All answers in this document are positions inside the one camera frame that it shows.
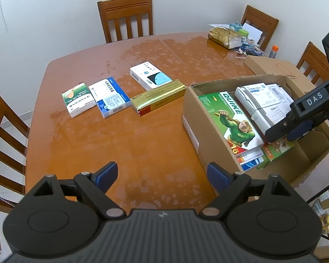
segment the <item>metal chain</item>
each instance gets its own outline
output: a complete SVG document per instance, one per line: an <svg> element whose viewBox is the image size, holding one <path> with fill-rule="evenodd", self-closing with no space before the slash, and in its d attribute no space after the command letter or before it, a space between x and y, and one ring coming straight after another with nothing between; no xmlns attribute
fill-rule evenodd
<svg viewBox="0 0 329 263"><path fill-rule="evenodd" d="M9 204L10 206L16 206L16 203L11 202L11 201L9 201L9 200L6 200L6 199L4 199L4 198L2 198L2 197L0 197L0 200L4 201L5 203Z"/></svg>

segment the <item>round black disc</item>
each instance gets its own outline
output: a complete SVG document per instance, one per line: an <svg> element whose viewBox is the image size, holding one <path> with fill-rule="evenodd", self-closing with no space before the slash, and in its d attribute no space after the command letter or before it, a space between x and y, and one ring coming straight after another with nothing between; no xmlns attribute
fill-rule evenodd
<svg viewBox="0 0 329 263"><path fill-rule="evenodd" d="M97 232L98 217L88 206L65 198L23 199L4 222L13 251L30 257L56 257L78 250Z"/></svg>
<svg viewBox="0 0 329 263"><path fill-rule="evenodd" d="M312 252L321 233L316 214L305 203L298 205L287 196L237 206L228 215L227 227L248 250L279 259Z"/></svg>

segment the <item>baseboard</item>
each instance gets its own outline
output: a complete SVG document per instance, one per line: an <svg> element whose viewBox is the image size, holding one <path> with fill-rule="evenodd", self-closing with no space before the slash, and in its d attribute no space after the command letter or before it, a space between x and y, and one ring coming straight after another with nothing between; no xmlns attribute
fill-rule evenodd
<svg viewBox="0 0 329 263"><path fill-rule="evenodd" d="M26 121L30 118L32 118L32 115L33 115L33 111L30 111L30 112L27 112L23 115L20 115L20 119L23 120L23 121ZM9 126L11 126L12 124L6 119L4 118L5 120L0 124L0 126L5 129L5 128L8 128Z"/></svg>

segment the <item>chair backrest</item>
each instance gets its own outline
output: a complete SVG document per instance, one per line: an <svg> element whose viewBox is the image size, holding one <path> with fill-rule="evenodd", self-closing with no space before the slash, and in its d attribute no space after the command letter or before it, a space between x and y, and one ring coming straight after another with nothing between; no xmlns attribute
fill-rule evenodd
<svg viewBox="0 0 329 263"><path fill-rule="evenodd" d="M122 40L120 18L125 17L127 27L127 37L133 38L131 27L131 16L136 16L138 25L138 36L143 36L141 15L148 14L149 17L149 35L153 35L152 27L152 0L109 0L97 2L100 13L101 24L104 29L106 42L112 42L108 21L114 20L116 37L118 41Z"/></svg>
<svg viewBox="0 0 329 263"><path fill-rule="evenodd" d="M29 127L14 113L14 111L0 97L0 124L4 116L10 121L10 123L13 124L13 126L15 126L20 131L20 133L22 133L26 138L28 138ZM0 137L10 146L12 146L15 150L25 156L26 147L1 127ZM3 153L2 151L0 151L0 161L11 167L12 169L16 170L17 172L21 173L22 175L25 175L25 166L14 160L7 154ZM24 185L12 181L2 175L0 175L0 185L19 194L25 194ZM0 199L0 211L10 212L10 210L12 209L12 205L10 205L9 203L13 202Z"/></svg>
<svg viewBox="0 0 329 263"><path fill-rule="evenodd" d="M308 43L296 67L300 69L305 61L308 63L308 68L304 72L305 76L308 76L312 69L316 71L316 75L312 79L313 84L317 82L319 77L321 77L323 81L329 79L329 63L327 57L311 42Z"/></svg>
<svg viewBox="0 0 329 263"><path fill-rule="evenodd" d="M260 49L265 50L279 20L247 5L241 20L241 24L243 25L244 23L248 23L263 32L258 44L260 45Z"/></svg>

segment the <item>gray ribbed surface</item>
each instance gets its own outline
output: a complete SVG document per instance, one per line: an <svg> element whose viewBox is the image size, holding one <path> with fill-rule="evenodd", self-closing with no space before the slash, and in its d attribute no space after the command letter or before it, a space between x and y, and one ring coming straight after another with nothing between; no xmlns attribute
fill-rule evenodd
<svg viewBox="0 0 329 263"><path fill-rule="evenodd" d="M56 259L14 254L7 263L199 263L281 262L251 255L227 236L219 222L198 218L193 210L134 210L127 219L108 222L84 249ZM283 262L316 263L313 256Z"/></svg>

